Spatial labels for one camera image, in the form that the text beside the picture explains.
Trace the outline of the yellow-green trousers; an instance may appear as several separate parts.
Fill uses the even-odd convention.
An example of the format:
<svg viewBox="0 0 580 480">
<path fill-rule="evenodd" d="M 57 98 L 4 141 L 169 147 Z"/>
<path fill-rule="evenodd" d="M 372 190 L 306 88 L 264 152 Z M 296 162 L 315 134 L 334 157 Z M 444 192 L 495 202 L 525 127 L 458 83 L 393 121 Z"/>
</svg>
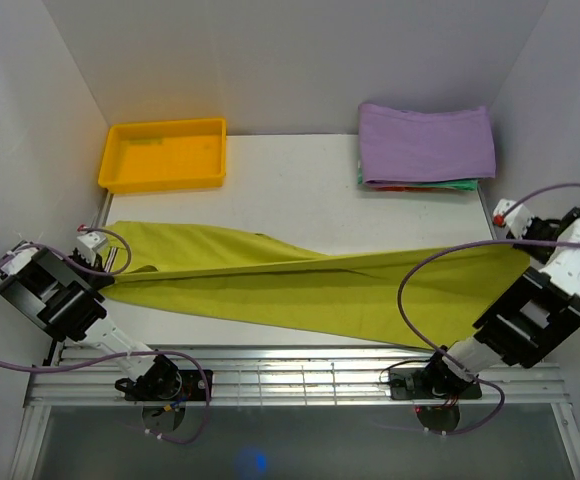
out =
<svg viewBox="0 0 580 480">
<path fill-rule="evenodd" d="M 507 245 L 326 255 L 217 226 L 119 221 L 111 230 L 112 300 L 408 347 L 469 336 L 530 264 Z"/>
</svg>

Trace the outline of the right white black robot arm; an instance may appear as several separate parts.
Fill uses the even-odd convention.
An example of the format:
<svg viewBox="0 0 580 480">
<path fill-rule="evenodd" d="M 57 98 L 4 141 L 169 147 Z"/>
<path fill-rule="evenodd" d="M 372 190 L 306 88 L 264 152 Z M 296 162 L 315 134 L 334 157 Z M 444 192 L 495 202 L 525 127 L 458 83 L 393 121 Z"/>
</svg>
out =
<svg viewBox="0 0 580 480">
<path fill-rule="evenodd" d="M 580 327 L 580 208 L 543 220 L 502 199 L 493 221 L 537 267 L 524 273 L 474 323 L 475 332 L 434 354 L 420 373 L 430 397 L 462 397 L 474 376 L 497 364 L 531 368 Z"/>
</svg>

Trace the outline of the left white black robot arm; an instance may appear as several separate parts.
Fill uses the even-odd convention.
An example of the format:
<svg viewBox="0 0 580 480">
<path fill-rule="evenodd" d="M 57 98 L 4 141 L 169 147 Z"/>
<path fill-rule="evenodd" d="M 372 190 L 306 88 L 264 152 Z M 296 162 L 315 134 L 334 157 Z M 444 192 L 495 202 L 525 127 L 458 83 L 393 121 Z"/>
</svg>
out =
<svg viewBox="0 0 580 480">
<path fill-rule="evenodd" d="M 99 289 L 111 279 L 89 276 L 46 247 L 20 242 L 0 268 L 0 295 L 57 342 L 71 340 L 116 354 L 125 377 L 115 388 L 128 401 L 170 401 L 183 392 L 176 365 L 123 332 Z"/>
</svg>

